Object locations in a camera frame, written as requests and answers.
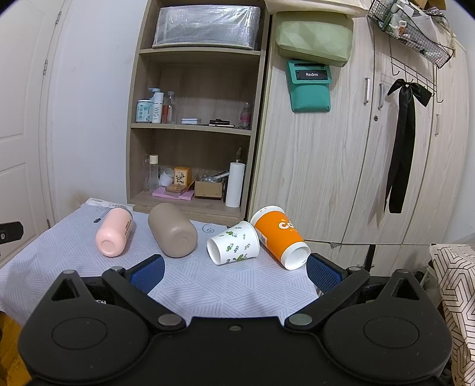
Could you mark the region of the taupe metal tumbler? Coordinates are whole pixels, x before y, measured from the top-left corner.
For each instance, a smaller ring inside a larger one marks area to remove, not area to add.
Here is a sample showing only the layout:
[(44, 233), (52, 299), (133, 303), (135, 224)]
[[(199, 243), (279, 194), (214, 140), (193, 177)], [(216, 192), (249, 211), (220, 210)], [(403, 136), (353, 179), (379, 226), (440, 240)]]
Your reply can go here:
[(156, 205), (149, 213), (148, 225), (159, 248), (168, 257), (185, 257), (197, 247), (195, 226), (172, 203)]

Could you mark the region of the orange paper cup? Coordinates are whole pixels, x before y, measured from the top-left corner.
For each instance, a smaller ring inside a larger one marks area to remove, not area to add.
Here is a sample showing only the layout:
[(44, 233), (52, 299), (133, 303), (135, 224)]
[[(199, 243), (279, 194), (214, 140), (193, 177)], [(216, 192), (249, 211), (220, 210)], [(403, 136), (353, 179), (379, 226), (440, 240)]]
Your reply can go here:
[(281, 207), (259, 209), (250, 223), (269, 253), (287, 270), (302, 267), (311, 254), (309, 246)]

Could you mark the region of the white floral paper cup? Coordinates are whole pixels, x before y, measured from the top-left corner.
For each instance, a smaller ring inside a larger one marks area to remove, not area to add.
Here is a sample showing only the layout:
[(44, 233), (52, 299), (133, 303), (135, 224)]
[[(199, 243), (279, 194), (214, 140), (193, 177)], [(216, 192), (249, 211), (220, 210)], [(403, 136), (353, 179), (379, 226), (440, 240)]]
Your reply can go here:
[(260, 241), (254, 227), (249, 222), (241, 221), (209, 238), (206, 247), (215, 265), (225, 265), (256, 258), (260, 252)]

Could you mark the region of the patterned white tablecloth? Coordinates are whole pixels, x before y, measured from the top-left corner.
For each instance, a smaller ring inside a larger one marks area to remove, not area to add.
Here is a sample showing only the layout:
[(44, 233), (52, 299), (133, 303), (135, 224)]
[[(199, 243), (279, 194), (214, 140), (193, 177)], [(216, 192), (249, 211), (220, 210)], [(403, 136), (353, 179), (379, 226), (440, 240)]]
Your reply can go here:
[[(126, 269), (158, 253), (148, 216), (136, 212), (125, 252), (116, 258), (100, 254), (95, 244), (95, 219), (105, 208), (82, 205), (41, 234), (1, 268), (1, 311), (24, 324), (54, 280), (66, 269), (82, 277)], [(206, 250), (210, 236), (224, 226), (195, 222), (197, 248), (183, 258), (166, 257), (164, 277), (149, 296), (179, 314), (193, 317), (251, 318), (277, 316), (284, 320), (317, 299), (306, 269), (289, 271), (266, 250), (249, 260), (214, 265)]]

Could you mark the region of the pink foam pad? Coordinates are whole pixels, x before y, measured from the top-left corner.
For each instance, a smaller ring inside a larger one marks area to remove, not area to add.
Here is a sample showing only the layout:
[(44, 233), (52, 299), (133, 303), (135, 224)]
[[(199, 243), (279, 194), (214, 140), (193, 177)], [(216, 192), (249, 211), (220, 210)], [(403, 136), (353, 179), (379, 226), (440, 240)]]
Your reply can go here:
[(155, 198), (166, 200), (190, 201), (194, 196), (194, 190), (188, 189), (183, 192), (169, 192), (164, 186), (160, 186), (155, 191), (153, 191), (151, 195)]

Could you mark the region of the clear bottle beige cap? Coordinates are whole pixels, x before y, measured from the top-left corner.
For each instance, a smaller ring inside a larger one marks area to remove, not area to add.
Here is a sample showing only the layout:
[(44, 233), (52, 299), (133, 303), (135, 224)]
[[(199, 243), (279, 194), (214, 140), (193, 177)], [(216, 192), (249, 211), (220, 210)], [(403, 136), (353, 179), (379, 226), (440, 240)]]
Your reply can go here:
[(158, 154), (149, 155), (148, 186), (149, 186), (150, 192), (154, 192), (159, 187), (159, 156)]

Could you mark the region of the small cardboard box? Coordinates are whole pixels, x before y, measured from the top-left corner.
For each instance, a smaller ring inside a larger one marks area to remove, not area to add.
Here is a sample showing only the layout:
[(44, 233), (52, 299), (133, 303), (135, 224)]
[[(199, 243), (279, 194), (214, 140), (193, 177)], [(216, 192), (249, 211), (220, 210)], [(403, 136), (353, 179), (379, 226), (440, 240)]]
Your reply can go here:
[(195, 181), (195, 197), (220, 200), (223, 194), (223, 183)]

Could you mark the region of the small floral wooden box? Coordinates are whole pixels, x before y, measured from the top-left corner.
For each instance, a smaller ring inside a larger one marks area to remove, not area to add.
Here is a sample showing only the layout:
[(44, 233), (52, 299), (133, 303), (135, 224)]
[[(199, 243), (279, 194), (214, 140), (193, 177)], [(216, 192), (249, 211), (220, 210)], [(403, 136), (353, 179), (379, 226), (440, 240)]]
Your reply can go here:
[(190, 167), (174, 168), (174, 184), (188, 186), (192, 181), (192, 169)]

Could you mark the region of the geometric patterned fabric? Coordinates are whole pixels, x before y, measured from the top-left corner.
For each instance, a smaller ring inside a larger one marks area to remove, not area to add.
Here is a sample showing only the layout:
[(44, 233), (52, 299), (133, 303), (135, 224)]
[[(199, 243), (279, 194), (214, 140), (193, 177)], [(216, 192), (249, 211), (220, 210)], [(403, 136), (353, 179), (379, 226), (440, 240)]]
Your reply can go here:
[(452, 337), (453, 382), (455, 385), (473, 385), (474, 246), (433, 244), (429, 251)]

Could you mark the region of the wooden wardrobe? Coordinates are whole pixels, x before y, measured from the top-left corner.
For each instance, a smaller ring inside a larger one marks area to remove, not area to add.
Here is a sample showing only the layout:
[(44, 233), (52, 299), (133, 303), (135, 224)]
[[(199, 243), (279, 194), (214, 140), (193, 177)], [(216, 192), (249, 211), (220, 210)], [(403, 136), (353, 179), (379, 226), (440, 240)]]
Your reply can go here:
[[(332, 74), (328, 113), (293, 113), (286, 62), (275, 42), (279, 12), (325, 11), (301, 1), (271, 5), (267, 80), (250, 213), (281, 207), (312, 252), (337, 264), (361, 265), (373, 252), (372, 273), (424, 270), (429, 248), (448, 227), (465, 163), (468, 66), (465, 49), (443, 27), (436, 40), (413, 48), (419, 32), (398, 18), (392, 1), (371, 1), (338, 13), (354, 21), (353, 47)], [(415, 101), (415, 147), (403, 210), (385, 207), (395, 142), (397, 80), (432, 93)]]

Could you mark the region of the white paper towel roll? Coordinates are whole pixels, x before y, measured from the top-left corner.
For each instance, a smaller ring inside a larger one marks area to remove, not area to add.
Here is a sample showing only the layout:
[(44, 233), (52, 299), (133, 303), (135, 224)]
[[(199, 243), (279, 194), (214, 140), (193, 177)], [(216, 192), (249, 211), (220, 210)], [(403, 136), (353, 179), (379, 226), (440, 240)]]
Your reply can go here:
[(225, 197), (225, 206), (239, 208), (242, 197), (242, 186), (246, 165), (241, 162), (231, 162), (229, 165), (229, 178)]

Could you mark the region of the wooden shelf unit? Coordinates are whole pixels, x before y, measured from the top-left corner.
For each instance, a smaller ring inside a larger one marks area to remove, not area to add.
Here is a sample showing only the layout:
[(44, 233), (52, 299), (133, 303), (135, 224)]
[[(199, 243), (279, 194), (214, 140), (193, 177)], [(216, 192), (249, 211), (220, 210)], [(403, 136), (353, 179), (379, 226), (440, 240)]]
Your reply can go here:
[[(231, 162), (246, 165), (239, 208), (225, 199), (180, 200), (179, 208), (202, 222), (232, 225), (246, 217), (255, 145), (259, 134), (262, 90), (266, 78), (270, 15), (263, 1), (248, 1), (261, 9), (253, 50), (216, 46), (153, 48), (159, 12), (164, 7), (230, 5), (229, 1), (150, 1), (140, 28), (130, 83), (126, 150), (126, 197), (137, 211), (149, 212), (160, 203), (147, 190), (145, 167), (158, 154), (161, 168), (190, 167), (192, 176), (227, 171)], [(166, 97), (175, 93), (174, 124), (137, 123), (139, 100), (150, 100), (150, 88)], [(250, 129), (240, 129), (240, 113), (251, 105)]]

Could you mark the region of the teal label jar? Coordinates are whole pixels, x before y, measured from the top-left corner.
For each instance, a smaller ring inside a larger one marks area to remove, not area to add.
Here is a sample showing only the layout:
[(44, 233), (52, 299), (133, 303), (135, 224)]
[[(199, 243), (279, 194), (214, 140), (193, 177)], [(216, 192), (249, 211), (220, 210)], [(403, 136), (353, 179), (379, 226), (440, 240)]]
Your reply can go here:
[(135, 121), (137, 123), (152, 123), (153, 101), (139, 100), (136, 106)]

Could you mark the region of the clear glass red bottle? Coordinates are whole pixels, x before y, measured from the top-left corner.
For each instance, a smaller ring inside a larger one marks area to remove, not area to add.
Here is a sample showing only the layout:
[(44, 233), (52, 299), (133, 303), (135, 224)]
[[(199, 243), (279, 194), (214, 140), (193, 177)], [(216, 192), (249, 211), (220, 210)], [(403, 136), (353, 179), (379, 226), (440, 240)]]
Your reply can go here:
[(168, 91), (164, 97), (162, 108), (162, 123), (174, 124), (176, 122), (175, 93)]

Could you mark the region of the pink small bottle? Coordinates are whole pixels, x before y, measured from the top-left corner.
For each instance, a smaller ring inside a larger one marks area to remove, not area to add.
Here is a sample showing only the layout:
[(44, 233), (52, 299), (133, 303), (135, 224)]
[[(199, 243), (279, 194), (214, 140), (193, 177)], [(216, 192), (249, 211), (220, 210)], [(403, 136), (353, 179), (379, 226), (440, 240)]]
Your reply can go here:
[(252, 114), (251, 105), (249, 103), (245, 103), (240, 113), (240, 120), (239, 120), (240, 129), (250, 129), (251, 114)]

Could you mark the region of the white lotion bottle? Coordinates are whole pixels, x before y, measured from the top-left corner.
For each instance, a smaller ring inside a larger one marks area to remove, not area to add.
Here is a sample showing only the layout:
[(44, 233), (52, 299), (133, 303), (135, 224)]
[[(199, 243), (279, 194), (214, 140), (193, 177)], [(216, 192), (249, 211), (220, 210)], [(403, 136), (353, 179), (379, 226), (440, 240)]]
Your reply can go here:
[(162, 120), (162, 108), (164, 101), (164, 93), (160, 88), (150, 88), (151, 101), (153, 103), (151, 111), (151, 122), (160, 124)]

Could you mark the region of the white door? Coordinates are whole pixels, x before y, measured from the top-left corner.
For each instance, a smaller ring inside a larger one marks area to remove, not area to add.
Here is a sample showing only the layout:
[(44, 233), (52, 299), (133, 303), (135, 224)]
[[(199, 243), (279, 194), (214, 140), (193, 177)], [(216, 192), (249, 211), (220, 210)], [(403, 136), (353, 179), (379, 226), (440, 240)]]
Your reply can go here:
[(15, 1), (1, 14), (1, 221), (23, 236), (1, 246), (5, 264), (55, 224), (47, 103), (70, 1)]

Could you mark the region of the black ribbon bow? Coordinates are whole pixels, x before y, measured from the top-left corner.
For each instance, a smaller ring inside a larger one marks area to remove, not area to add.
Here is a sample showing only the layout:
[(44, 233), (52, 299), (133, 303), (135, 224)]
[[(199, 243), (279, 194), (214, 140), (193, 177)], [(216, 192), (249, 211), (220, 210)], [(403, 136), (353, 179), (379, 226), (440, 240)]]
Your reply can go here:
[(406, 82), (403, 79), (397, 79), (387, 95), (396, 91), (398, 91), (398, 119), (387, 175), (385, 207), (390, 213), (399, 214), (403, 210), (407, 194), (415, 147), (415, 101), (427, 107), (432, 93), (420, 84)]

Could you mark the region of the green storage box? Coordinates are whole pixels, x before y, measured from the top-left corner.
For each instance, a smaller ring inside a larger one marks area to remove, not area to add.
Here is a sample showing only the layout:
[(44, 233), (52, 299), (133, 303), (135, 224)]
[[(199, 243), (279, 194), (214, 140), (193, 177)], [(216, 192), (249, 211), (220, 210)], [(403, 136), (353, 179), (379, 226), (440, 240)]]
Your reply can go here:
[(282, 57), (335, 67), (344, 67), (349, 61), (354, 21), (343, 14), (279, 12), (275, 26), (275, 42)]

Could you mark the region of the plastic wrapped grey box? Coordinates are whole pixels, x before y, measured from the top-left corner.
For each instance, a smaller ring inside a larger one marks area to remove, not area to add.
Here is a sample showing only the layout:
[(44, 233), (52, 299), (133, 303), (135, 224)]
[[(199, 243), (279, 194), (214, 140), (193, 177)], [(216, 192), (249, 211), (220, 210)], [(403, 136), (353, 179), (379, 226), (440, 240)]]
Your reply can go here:
[(253, 50), (261, 9), (235, 5), (190, 5), (160, 10), (153, 48), (216, 46)]

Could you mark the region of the teal wall pouch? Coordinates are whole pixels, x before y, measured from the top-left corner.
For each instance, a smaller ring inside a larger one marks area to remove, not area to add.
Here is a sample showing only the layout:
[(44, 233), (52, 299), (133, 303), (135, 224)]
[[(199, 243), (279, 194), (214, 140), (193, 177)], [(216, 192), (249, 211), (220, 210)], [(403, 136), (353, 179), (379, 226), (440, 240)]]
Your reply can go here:
[(293, 113), (328, 113), (331, 110), (330, 68), (303, 60), (286, 62), (287, 85)]

